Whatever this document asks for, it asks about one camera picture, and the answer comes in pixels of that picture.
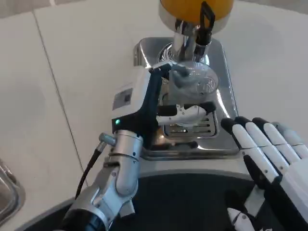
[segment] metal connector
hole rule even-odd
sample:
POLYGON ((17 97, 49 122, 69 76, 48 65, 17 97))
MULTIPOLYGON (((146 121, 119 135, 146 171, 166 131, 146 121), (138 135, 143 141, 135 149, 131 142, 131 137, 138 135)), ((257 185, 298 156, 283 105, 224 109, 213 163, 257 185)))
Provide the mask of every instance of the metal connector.
POLYGON ((100 136, 99 136, 99 140, 100 142, 105 142, 107 144, 109 144, 110 146, 115 146, 116 145, 116 139, 112 136, 109 136, 108 134, 106 133, 101 133, 100 136))

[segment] metal grate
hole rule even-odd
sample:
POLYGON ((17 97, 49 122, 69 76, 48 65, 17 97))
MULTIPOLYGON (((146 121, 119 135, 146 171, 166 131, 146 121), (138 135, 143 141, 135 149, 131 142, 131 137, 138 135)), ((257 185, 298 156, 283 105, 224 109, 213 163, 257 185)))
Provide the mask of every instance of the metal grate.
POLYGON ((196 126, 185 128, 177 124, 164 126, 164 131, 168 137, 209 137, 216 133, 215 119, 213 113, 206 115, 196 126))

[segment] black cable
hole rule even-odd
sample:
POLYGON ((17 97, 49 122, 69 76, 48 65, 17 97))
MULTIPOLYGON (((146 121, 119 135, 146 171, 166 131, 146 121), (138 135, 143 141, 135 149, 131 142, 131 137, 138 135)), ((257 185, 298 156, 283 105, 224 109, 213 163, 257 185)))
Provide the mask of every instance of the black cable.
POLYGON ((77 192, 76 192, 76 196, 75 196, 75 199, 77 199, 77 197, 80 195, 80 192, 81 192, 81 189, 82 189, 82 185, 83 183, 85 182, 86 180, 86 177, 88 175, 88 173, 90 172, 91 168, 94 166, 96 160, 98 159, 98 157, 100 156, 102 152, 98 151, 97 149, 95 149, 92 157, 91 157, 91 160, 89 161, 88 165, 87 165, 87 168, 86 170, 84 171, 84 173, 82 174, 82 177, 80 179, 80 182, 79 182, 79 185, 78 185, 78 188, 77 188, 77 192))

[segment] silver metal joint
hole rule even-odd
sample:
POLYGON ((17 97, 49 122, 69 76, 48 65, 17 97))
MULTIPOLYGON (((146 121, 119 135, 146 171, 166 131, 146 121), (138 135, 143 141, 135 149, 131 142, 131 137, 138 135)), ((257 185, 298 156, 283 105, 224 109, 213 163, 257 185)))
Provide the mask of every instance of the silver metal joint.
POLYGON ((99 140, 100 142, 105 142, 107 144, 109 144, 110 146, 115 146, 116 145, 116 139, 106 133, 101 133, 99 136, 99 140))
POLYGON ((131 131, 119 130, 116 135, 116 145, 111 150, 110 156, 121 154, 138 160, 141 154, 142 144, 143 138, 141 136, 131 131))

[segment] orange container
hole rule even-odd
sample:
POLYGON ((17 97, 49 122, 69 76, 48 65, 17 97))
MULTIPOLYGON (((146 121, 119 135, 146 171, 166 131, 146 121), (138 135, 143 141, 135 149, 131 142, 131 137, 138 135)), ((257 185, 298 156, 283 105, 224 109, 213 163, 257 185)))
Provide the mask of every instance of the orange container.
MULTIPOLYGON (((201 3, 204 0, 160 0, 163 7, 174 17, 199 24, 201 3)), ((232 10, 234 0, 206 0, 216 20, 226 17, 232 10)))

